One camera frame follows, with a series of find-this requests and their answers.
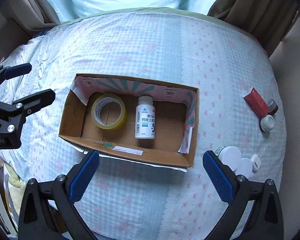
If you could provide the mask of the pale green cream jar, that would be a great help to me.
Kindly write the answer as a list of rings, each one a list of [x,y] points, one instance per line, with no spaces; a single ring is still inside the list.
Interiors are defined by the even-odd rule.
[[[242,158],[238,168],[235,170],[235,174],[243,175],[247,179],[250,179],[253,173],[253,162],[249,158]]]

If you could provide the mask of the white earbuds case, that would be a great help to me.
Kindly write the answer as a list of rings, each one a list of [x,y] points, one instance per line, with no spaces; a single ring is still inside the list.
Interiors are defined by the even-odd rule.
[[[253,165],[253,172],[258,172],[259,168],[261,167],[261,159],[257,154],[253,154],[250,158],[252,165]]]

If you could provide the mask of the green jar white lid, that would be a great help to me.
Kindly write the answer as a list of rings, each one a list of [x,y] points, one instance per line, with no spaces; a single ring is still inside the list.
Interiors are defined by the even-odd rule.
[[[221,146],[217,148],[215,155],[222,164],[229,166],[232,171],[239,167],[242,158],[241,151],[235,146]]]

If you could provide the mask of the yellow packing tape roll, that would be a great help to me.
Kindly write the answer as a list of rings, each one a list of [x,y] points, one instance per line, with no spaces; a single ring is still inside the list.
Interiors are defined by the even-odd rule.
[[[103,94],[93,103],[91,117],[104,130],[120,129],[126,122],[127,111],[122,99],[114,94]]]

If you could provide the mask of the small white lid jar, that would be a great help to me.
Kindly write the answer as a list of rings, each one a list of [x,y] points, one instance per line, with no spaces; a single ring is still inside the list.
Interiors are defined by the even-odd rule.
[[[263,132],[270,132],[274,129],[275,120],[272,115],[266,115],[260,119],[260,129]]]

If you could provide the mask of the red jar silver lid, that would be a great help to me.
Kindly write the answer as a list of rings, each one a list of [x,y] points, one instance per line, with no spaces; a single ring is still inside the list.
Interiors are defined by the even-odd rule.
[[[268,106],[268,115],[274,116],[279,109],[277,103],[275,102],[275,100],[273,98],[270,98],[267,101],[267,106]]]

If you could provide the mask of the red Marubi carton box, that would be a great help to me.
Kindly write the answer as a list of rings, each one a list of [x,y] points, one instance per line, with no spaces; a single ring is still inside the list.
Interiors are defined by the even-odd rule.
[[[268,114],[268,105],[254,87],[251,87],[247,91],[245,96],[243,96],[243,99],[254,111],[258,118],[264,118]]]

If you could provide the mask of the white pill bottle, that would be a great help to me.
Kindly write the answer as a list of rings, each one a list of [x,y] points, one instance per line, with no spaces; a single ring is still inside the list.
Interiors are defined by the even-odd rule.
[[[151,96],[138,98],[135,115],[135,138],[140,140],[155,138],[155,108]]]

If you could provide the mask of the brown left curtain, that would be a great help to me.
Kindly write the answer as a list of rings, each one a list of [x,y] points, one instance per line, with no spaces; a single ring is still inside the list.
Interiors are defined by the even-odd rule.
[[[29,31],[53,28],[59,17],[48,0],[7,0],[16,18]]]

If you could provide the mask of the brown curtain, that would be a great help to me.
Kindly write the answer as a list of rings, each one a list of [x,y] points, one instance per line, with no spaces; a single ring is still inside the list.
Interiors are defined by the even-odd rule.
[[[270,56],[295,22],[297,11],[296,0],[216,0],[208,15],[246,31]]]
[[[53,28],[59,17],[48,0],[7,0],[16,18],[29,31]]]

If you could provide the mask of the brown cardboard box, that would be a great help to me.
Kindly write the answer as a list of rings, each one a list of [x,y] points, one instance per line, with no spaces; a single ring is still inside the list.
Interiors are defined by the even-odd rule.
[[[93,105],[100,97],[118,96],[126,119],[117,128],[100,128]],[[153,139],[136,139],[136,107],[141,96],[153,99]],[[199,121],[198,88],[137,77],[77,74],[66,98],[59,136],[110,158],[186,169],[194,164]]]

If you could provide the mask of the brown right curtain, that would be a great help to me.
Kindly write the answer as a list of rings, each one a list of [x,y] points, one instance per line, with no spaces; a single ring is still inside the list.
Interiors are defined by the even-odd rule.
[[[216,0],[208,15],[246,31],[270,56],[295,22],[297,11],[296,0]]]

